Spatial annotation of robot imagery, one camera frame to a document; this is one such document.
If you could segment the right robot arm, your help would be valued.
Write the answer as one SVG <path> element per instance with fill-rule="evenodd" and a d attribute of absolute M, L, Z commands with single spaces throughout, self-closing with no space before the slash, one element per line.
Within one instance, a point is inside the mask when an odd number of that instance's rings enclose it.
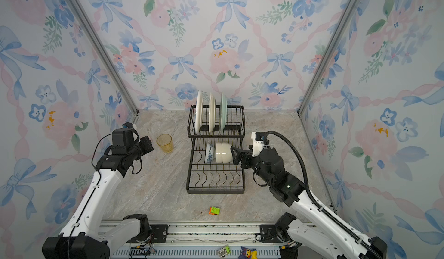
<path fill-rule="evenodd" d="M 276 222 L 276 232 L 283 240 L 307 246 L 324 259 L 385 259 L 388 246 L 379 237 L 370 238 L 339 218 L 309 193 L 303 182 L 287 172 L 275 149 L 252 150 L 231 148 L 233 163 L 251 168 L 265 181 L 272 195 L 312 223 L 308 226 L 285 213 Z"/>

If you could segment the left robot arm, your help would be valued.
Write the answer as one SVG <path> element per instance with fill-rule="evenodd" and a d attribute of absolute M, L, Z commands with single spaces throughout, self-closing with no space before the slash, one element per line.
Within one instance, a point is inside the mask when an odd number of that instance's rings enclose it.
<path fill-rule="evenodd" d="M 70 221 L 58 236 L 45 240 L 42 253 L 47 259 L 108 259 L 125 243 L 147 243 L 153 230 L 147 215 L 126 216 L 103 235 L 99 227 L 117 186 L 135 161 L 153 151 L 147 136 L 140 137 L 130 122 L 112 132 L 112 144 L 94 165 L 92 182 Z"/>

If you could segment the yellow transparent cup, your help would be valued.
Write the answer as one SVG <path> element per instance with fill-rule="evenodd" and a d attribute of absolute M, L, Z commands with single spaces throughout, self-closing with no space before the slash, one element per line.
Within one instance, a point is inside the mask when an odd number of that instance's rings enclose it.
<path fill-rule="evenodd" d="M 156 139 L 157 145 L 165 153 L 171 153 L 173 151 L 173 141 L 172 136 L 169 134 L 162 134 Z"/>

